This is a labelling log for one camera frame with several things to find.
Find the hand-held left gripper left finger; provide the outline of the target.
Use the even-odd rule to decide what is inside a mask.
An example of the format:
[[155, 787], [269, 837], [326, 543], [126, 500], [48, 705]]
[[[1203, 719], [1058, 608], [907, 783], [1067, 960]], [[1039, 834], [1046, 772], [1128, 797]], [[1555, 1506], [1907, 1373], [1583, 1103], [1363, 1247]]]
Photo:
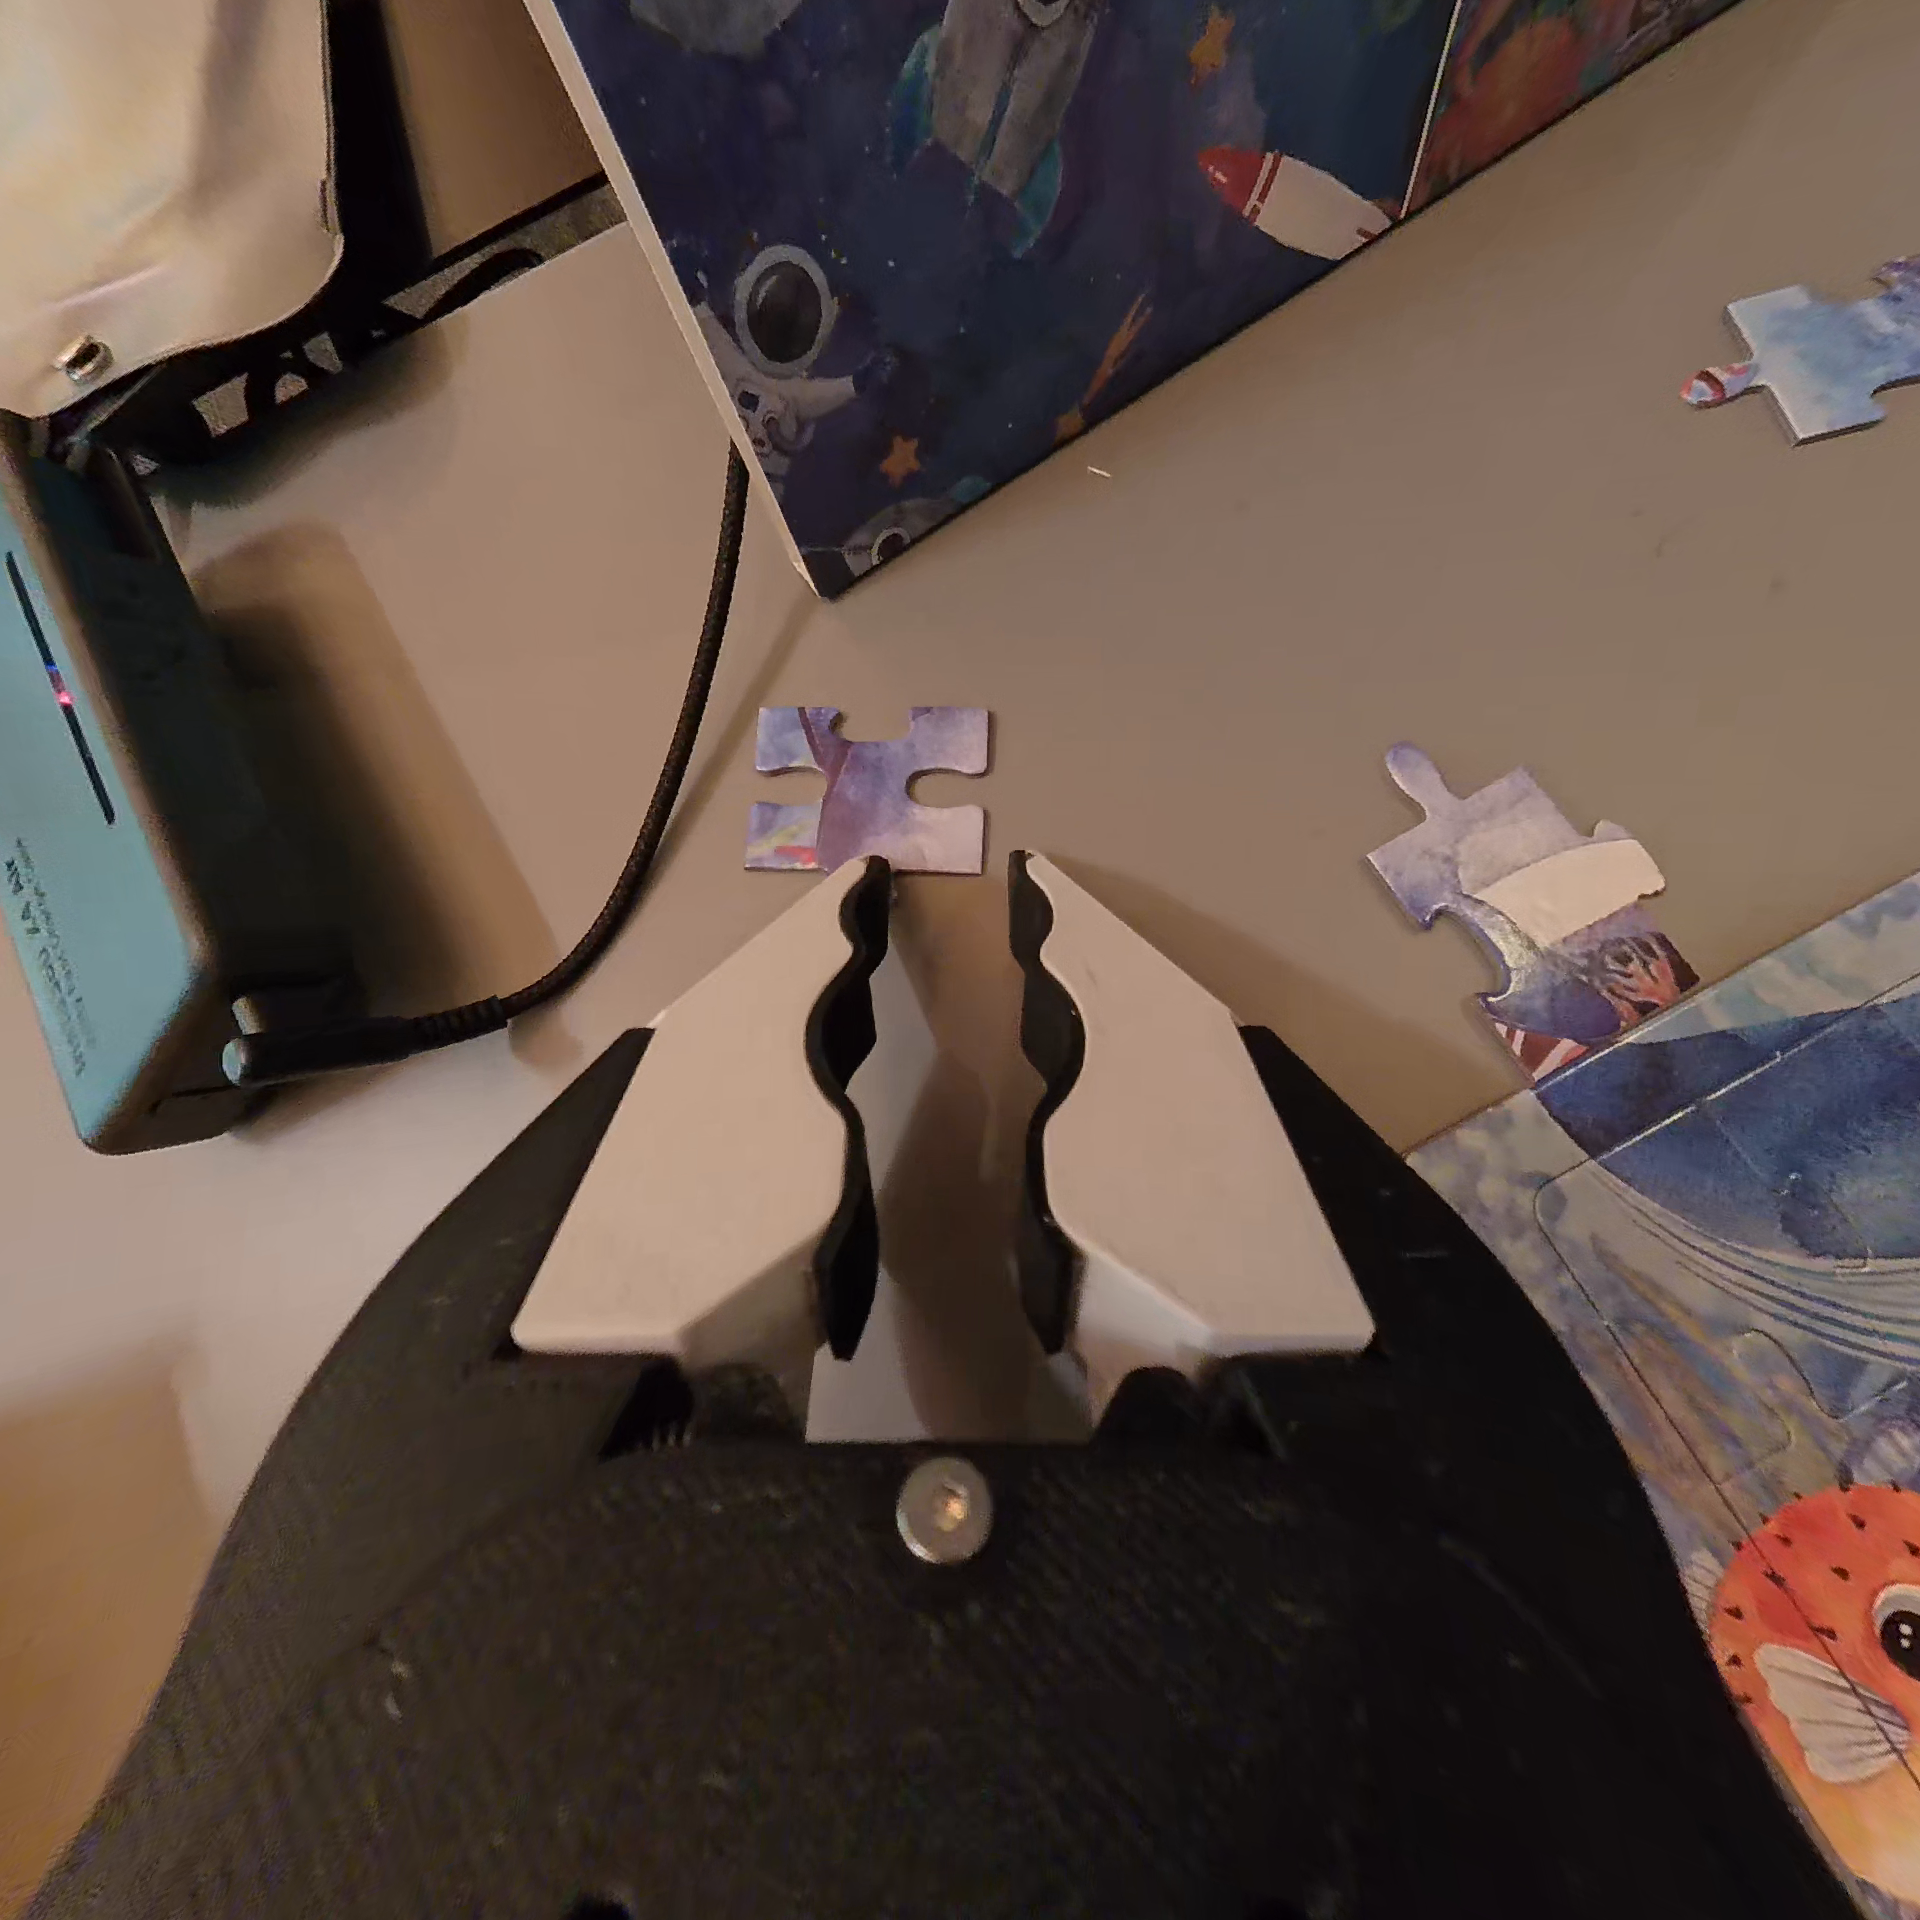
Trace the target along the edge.
[[878, 1288], [867, 1133], [893, 873], [851, 859], [671, 999], [512, 1321], [531, 1356], [764, 1372], [808, 1409]]

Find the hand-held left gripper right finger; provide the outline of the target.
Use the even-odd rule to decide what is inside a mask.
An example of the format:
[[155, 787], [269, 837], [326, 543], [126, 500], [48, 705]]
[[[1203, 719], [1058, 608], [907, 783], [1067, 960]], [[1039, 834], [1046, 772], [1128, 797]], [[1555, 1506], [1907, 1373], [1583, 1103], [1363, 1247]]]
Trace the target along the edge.
[[1008, 911], [1039, 1077], [1018, 1285], [1088, 1418], [1133, 1376], [1365, 1353], [1375, 1320], [1230, 1007], [1046, 855], [1010, 855]]

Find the purple blue puzzle piece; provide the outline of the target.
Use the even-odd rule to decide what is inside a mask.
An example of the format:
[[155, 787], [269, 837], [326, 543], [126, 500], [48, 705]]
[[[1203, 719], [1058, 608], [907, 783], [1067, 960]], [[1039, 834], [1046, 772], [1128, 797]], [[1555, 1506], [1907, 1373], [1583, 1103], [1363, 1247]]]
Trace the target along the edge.
[[991, 761], [991, 716], [966, 707], [916, 707], [893, 739], [851, 739], [830, 707], [764, 707], [754, 770], [819, 775], [808, 804], [757, 802], [743, 866], [749, 873], [831, 873], [882, 858], [898, 873], [980, 876], [982, 807], [928, 807], [911, 793], [928, 775], [982, 778]]

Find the striped white purple puzzle piece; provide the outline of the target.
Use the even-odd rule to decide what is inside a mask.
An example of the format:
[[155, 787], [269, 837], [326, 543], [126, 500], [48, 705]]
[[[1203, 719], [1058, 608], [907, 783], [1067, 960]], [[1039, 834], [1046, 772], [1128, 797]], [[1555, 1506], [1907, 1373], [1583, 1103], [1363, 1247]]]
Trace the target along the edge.
[[1492, 960], [1499, 980], [1479, 1008], [1527, 1082], [1692, 994], [1699, 973], [1647, 907], [1667, 879], [1631, 833], [1572, 827], [1528, 770], [1461, 796], [1410, 744], [1382, 767], [1421, 821], [1370, 864], [1420, 929], [1454, 922]]

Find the assembled sea jigsaw puzzle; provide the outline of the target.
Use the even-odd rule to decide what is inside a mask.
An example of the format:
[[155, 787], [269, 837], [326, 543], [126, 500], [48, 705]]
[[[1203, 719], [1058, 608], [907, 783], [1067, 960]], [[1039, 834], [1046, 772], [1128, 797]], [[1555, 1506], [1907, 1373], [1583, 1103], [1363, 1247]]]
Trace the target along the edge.
[[1408, 1164], [1562, 1340], [1862, 1915], [1918, 1905], [1918, 879]]

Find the black handheld device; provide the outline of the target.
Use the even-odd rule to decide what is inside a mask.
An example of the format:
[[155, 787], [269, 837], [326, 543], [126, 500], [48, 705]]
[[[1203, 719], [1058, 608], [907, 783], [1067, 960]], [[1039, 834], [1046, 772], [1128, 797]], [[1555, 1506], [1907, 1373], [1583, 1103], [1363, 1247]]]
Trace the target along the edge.
[[140, 482], [5, 413], [3, 907], [77, 1139], [215, 1139], [260, 1026], [354, 1017], [336, 912], [260, 780], [232, 660]]

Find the illustrated puzzle box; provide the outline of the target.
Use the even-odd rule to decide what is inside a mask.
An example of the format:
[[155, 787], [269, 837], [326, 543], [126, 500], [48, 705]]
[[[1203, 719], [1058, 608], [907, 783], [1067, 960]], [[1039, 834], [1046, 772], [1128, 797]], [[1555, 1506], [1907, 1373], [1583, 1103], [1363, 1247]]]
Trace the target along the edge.
[[1725, 5], [526, 10], [831, 601]]

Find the blue white puzzle piece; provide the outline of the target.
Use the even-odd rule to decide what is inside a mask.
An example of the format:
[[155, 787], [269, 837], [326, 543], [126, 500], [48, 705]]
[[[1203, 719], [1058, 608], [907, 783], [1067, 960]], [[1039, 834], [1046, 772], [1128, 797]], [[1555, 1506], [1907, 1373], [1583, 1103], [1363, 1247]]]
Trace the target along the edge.
[[1766, 394], [1794, 447], [1883, 420], [1879, 395], [1918, 380], [1918, 257], [1896, 257], [1872, 280], [1879, 291], [1848, 301], [1803, 283], [1727, 301], [1724, 319], [1744, 355], [1693, 372], [1682, 402], [1709, 411]]

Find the pale cloth pouch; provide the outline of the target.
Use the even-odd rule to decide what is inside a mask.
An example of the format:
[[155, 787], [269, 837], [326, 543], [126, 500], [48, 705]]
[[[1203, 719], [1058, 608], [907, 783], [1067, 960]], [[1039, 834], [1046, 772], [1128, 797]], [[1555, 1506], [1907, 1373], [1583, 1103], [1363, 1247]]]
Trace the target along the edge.
[[342, 252], [326, 5], [3, 5], [6, 413], [275, 328]]

